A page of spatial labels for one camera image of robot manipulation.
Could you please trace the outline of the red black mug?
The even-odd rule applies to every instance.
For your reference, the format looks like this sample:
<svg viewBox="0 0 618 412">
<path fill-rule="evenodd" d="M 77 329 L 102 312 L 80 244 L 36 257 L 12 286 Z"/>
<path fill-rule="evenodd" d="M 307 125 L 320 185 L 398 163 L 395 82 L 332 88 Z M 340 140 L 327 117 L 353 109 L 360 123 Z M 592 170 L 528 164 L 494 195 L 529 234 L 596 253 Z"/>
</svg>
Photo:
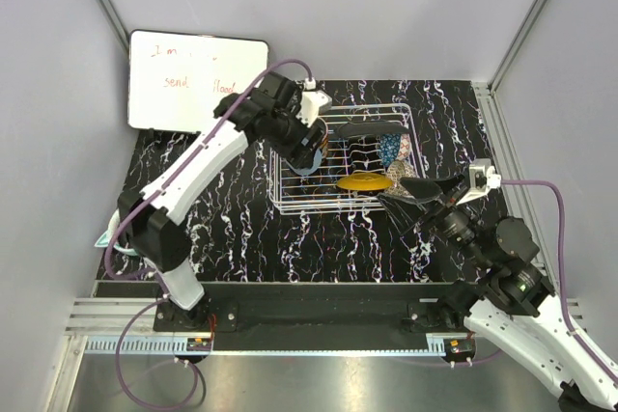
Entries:
<svg viewBox="0 0 618 412">
<path fill-rule="evenodd" d="M 327 159 L 328 156 L 328 142 L 329 142 L 329 129 L 327 123 L 323 119 L 317 120 L 319 129 L 322 132 L 322 138 L 319 143 L 318 154 L 321 156 L 321 161 Z"/>
</svg>

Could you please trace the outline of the light blue plastic cup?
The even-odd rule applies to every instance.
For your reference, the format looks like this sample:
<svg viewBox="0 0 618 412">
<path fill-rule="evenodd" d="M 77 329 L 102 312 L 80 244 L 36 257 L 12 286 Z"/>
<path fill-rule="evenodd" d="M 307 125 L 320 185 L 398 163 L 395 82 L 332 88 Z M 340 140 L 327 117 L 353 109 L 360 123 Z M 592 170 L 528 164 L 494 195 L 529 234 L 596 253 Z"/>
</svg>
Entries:
<svg viewBox="0 0 618 412">
<path fill-rule="evenodd" d="M 301 177 L 308 177 L 308 176 L 311 176 L 313 173 L 315 173 L 320 168 L 320 166 L 322 165 L 322 162 L 323 162 L 323 152 L 320 150 L 317 150 L 314 154 L 313 161 L 310 167 L 297 168 L 297 167 L 293 167 L 292 165 L 290 165 L 290 169 Z"/>
</svg>

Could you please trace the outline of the yellow patterned small plate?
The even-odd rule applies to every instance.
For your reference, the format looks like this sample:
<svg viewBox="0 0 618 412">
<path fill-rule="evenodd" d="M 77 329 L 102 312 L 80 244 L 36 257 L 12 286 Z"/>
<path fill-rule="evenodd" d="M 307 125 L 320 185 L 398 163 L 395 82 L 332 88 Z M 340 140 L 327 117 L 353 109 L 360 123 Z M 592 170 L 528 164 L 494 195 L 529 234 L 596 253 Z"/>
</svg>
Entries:
<svg viewBox="0 0 618 412">
<path fill-rule="evenodd" d="M 338 188 L 357 192 L 381 191 L 392 185 L 393 181 L 387 176 L 372 172 L 355 172 L 336 182 Z"/>
</svg>

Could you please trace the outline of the black floral square plate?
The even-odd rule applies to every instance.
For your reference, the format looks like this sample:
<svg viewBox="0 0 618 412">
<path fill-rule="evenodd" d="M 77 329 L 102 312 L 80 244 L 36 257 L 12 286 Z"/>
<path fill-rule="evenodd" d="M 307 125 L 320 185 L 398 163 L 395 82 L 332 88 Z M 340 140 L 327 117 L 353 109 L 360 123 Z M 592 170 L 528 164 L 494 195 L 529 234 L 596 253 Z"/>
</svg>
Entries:
<svg viewBox="0 0 618 412">
<path fill-rule="evenodd" d="M 364 123 L 346 123 L 334 130 L 342 139 L 361 138 L 366 136 L 381 136 L 390 134 L 408 134 L 404 125 L 390 121 L 369 121 Z"/>
</svg>

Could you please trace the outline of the blue patterned bowl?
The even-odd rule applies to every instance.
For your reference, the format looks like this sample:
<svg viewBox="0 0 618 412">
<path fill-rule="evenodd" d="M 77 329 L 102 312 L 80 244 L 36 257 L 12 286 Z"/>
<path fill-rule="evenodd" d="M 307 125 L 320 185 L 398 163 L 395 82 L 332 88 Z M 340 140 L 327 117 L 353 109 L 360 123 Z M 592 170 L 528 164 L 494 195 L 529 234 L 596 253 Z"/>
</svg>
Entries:
<svg viewBox="0 0 618 412">
<path fill-rule="evenodd" d="M 379 156 L 385 168 L 394 161 L 407 160 L 410 151 L 411 141 L 408 134 L 383 134 L 379 137 Z"/>
</svg>

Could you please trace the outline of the white wire dish rack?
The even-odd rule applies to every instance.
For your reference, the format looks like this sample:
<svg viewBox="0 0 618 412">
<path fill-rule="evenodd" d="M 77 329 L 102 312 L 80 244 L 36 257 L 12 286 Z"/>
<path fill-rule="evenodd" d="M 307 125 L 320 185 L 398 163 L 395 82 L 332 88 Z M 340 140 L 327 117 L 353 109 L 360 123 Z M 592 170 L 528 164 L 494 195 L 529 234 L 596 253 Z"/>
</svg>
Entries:
<svg viewBox="0 0 618 412">
<path fill-rule="evenodd" d="M 360 139 L 345 139 L 337 130 L 345 124 L 390 122 L 406 129 L 410 148 L 405 161 L 419 177 L 425 176 L 417 131 L 410 107 L 405 103 L 374 103 L 334 105 L 322 120 L 328 128 L 326 154 L 318 169 L 303 176 L 294 172 L 275 151 L 269 156 L 269 197 L 284 215 L 302 213 L 352 213 L 381 210 L 374 194 L 355 193 L 341 189 L 337 182 L 355 171 L 369 171 L 384 175 L 387 169 L 380 157 L 377 135 Z"/>
</svg>

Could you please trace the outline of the red white patterned bowl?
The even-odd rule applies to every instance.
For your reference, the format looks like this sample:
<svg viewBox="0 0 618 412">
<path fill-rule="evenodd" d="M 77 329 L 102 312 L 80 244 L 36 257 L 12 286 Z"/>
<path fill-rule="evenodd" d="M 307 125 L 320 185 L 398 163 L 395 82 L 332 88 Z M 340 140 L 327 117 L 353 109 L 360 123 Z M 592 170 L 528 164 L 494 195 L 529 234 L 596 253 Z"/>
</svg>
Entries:
<svg viewBox="0 0 618 412">
<path fill-rule="evenodd" d="M 409 192 L 401 185 L 401 179 L 418 177 L 415 168 L 406 160 L 394 160 L 388 167 L 386 176 L 392 181 L 392 185 L 385 193 L 400 197 L 410 197 Z"/>
</svg>

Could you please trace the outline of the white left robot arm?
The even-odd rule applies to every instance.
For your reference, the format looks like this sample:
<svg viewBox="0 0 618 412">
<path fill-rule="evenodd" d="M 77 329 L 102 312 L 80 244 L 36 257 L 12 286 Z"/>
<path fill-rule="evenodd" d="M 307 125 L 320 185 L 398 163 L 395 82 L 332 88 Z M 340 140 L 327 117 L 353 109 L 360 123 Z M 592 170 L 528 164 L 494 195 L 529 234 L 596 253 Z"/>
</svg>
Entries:
<svg viewBox="0 0 618 412">
<path fill-rule="evenodd" d="M 174 163 L 140 191 L 118 199 L 119 232 L 160 278 L 177 306 L 175 320 L 201 329 L 209 308 L 189 262 L 184 230 L 191 206 L 213 179 L 253 143 L 265 141 L 295 170 L 311 174 L 323 158 L 331 97 L 312 78 L 295 82 L 274 71 L 241 94 L 224 96 L 209 125 Z"/>
</svg>

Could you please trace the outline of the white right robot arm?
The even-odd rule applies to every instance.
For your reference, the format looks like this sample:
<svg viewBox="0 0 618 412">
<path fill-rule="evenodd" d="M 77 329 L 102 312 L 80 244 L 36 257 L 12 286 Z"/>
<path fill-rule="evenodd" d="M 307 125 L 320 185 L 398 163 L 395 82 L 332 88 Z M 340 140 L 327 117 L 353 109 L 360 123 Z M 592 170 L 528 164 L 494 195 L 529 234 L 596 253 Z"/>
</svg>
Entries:
<svg viewBox="0 0 618 412">
<path fill-rule="evenodd" d="M 454 282 L 411 322 L 488 339 L 541 381 L 563 411 L 614 411 L 617 364 L 570 315 L 563 289 L 534 265 L 540 248 L 525 222 L 504 216 L 481 227 L 463 207 L 505 183 L 490 174 L 403 178 L 405 196 L 379 194 L 399 232 L 440 235 L 486 272 L 475 284 Z"/>
</svg>

